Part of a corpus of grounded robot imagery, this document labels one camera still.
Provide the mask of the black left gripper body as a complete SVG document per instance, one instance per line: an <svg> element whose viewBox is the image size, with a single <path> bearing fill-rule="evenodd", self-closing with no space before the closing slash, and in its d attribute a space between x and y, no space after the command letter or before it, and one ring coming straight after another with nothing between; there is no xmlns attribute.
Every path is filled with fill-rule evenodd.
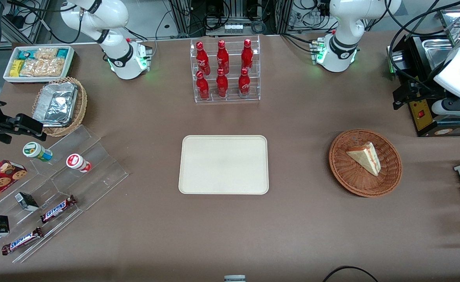
<svg viewBox="0 0 460 282"><path fill-rule="evenodd" d="M409 103L422 101L424 99L438 100L445 98L445 95L445 89L434 80L420 81L420 91L411 92L409 95Z"/></svg>

